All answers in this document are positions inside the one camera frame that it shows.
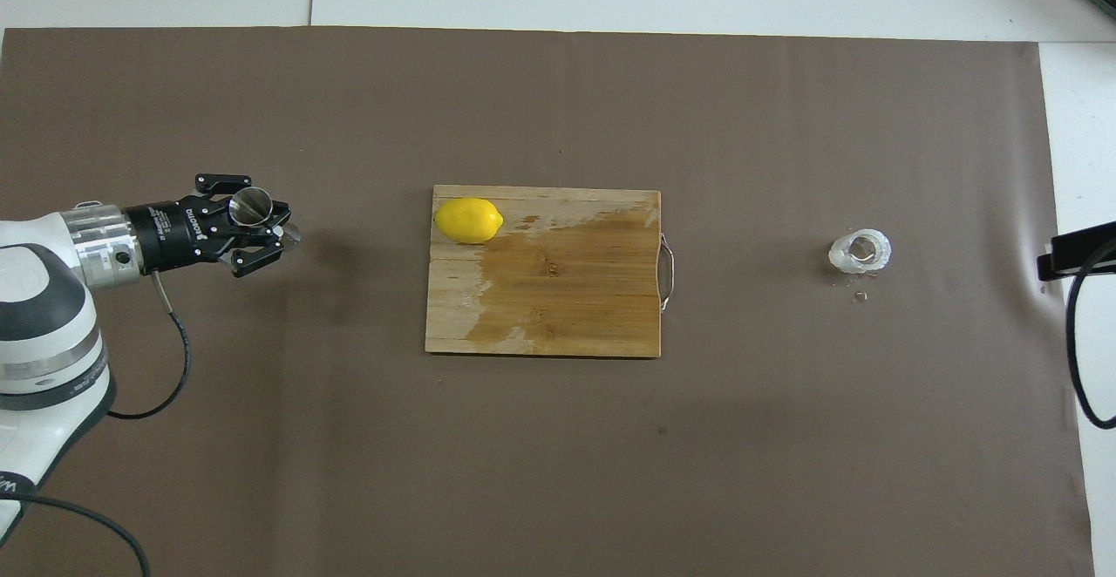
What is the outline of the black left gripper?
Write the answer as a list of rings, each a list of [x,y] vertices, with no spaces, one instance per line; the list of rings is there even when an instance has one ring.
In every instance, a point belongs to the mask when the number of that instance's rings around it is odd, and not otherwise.
[[[199,198],[125,206],[140,244],[143,271],[170,271],[199,262],[217,262],[228,252],[235,278],[254,275],[282,259],[294,232],[287,230],[291,211],[254,180],[235,174],[199,174]],[[263,228],[234,247],[232,227]]]

